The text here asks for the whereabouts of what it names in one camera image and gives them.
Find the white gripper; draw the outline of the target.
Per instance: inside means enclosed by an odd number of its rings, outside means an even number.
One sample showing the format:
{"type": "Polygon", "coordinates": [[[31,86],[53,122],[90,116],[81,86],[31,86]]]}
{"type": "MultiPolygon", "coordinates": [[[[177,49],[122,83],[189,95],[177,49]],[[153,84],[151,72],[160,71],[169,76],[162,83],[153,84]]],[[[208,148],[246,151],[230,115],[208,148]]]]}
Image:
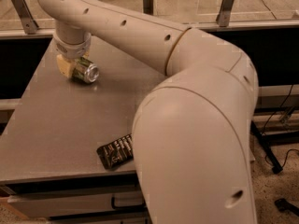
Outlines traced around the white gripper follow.
{"type": "Polygon", "coordinates": [[[54,34],[53,39],[55,48],[60,53],[56,57],[57,66],[62,75],[71,78],[75,69],[75,60],[84,56],[90,49],[91,34],[85,33],[83,40],[78,44],[71,44],[70,42],[63,41],[57,34],[54,34]]]}

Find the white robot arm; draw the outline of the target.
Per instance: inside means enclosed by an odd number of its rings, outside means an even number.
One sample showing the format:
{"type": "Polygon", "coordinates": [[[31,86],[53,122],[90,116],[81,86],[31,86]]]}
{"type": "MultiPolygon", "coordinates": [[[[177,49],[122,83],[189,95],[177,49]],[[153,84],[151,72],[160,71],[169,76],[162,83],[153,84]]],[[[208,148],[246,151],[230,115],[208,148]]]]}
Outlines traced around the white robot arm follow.
{"type": "Polygon", "coordinates": [[[95,35],[165,75],[132,129],[153,224],[258,224],[249,130],[258,78],[237,46],[187,25],[99,0],[37,0],[56,20],[57,49],[79,57],[95,35]]]}

